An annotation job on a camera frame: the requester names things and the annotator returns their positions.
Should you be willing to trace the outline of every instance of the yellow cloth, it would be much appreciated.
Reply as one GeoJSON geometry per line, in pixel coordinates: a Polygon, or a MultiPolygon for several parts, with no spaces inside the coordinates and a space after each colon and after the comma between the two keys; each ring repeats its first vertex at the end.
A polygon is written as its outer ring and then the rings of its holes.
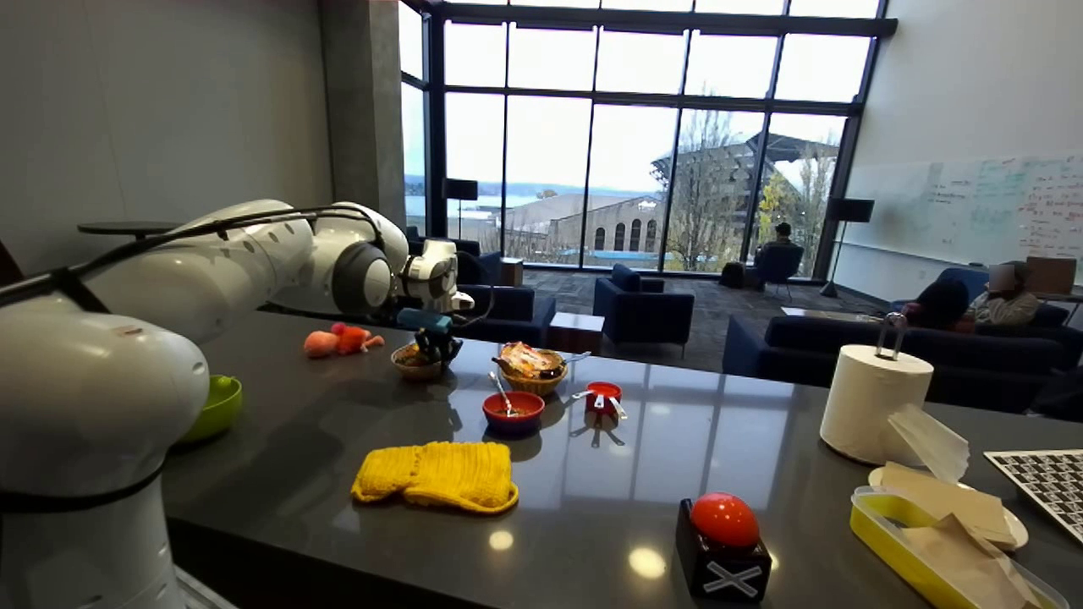
{"type": "Polygon", "coordinates": [[[499,513],[519,504],[510,450],[505,445],[422,445],[370,450],[351,498],[361,504],[398,495],[407,504],[445,504],[499,513]]]}

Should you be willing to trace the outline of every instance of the whiteboard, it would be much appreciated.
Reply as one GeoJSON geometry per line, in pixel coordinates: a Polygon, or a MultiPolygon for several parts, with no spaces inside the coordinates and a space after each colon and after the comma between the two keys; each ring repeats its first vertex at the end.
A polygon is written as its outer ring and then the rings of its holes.
{"type": "Polygon", "coordinates": [[[1083,154],[865,165],[865,198],[853,243],[944,265],[1075,258],[1083,282],[1083,154]]]}

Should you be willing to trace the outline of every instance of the white paper towel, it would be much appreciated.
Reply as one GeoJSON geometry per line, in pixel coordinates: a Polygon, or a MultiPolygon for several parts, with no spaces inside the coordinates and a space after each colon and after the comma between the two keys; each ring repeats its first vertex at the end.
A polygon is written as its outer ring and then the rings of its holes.
{"type": "Polygon", "coordinates": [[[890,461],[901,450],[890,415],[924,405],[932,380],[935,364],[908,351],[881,359],[877,346],[841,346],[820,439],[863,463],[890,461]]]}

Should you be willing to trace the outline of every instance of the sky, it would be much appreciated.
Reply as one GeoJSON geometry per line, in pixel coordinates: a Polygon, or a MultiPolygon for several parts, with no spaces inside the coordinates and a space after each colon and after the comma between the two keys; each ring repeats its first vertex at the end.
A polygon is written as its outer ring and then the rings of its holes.
{"type": "MultiPolygon", "coordinates": [[[[533,7],[593,7],[593,0],[532,0],[533,7]]],[[[767,10],[774,0],[699,0],[699,10],[767,10]]],[[[672,0],[604,0],[626,10],[672,10],[672,0]]],[[[871,16],[873,0],[792,0],[796,13],[871,16]]],[[[402,71],[421,68],[421,21],[402,7],[402,71]]],[[[774,37],[691,33],[692,95],[765,95],[774,37]]],[[[596,33],[510,26],[506,85],[589,93],[596,33]]],[[[859,85],[865,42],[789,37],[778,97],[847,101],[859,85]]],[[[610,33],[598,49],[598,93],[677,93],[683,33],[610,33]]],[[[505,85],[505,26],[445,32],[450,85],[505,85]]],[[[445,174],[499,184],[499,95],[445,95],[445,174]]],[[[593,132],[593,184],[620,191],[657,191],[654,159],[672,145],[672,107],[598,104],[593,132]]],[[[732,114],[732,139],[745,142],[761,114],[732,114]]],[[[421,93],[402,85],[407,174],[422,171],[421,93]]],[[[774,114],[772,137],[840,142],[841,118],[774,114]]],[[[510,184],[584,184],[589,101],[584,97],[506,97],[506,181],[510,184]]]]}

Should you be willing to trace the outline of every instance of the glossy table surface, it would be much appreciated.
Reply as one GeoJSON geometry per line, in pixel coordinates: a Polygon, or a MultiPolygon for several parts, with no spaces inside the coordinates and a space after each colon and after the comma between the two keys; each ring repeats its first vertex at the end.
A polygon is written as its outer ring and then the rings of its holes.
{"type": "MultiPolygon", "coordinates": [[[[320,325],[242,315],[205,346],[215,371],[242,380],[246,413],[228,436],[170,461],[170,519],[484,607],[692,607],[672,554],[677,500],[733,491],[774,554],[765,607],[924,607],[847,526],[871,468],[820,439],[827,390],[569,355],[564,396],[593,380],[621,386],[621,445],[576,433],[581,402],[551,402],[542,433],[510,445],[515,510],[354,509],[348,483],[366,450],[488,436],[495,346],[466,343],[442,384],[409,386],[384,359],[409,335],[375,328],[384,350],[307,362],[301,337],[320,325]]],[[[932,413],[972,439],[963,481],[1025,522],[1033,542],[1016,563],[1083,599],[1083,545],[981,458],[1083,447],[1083,425],[932,413]]]]}

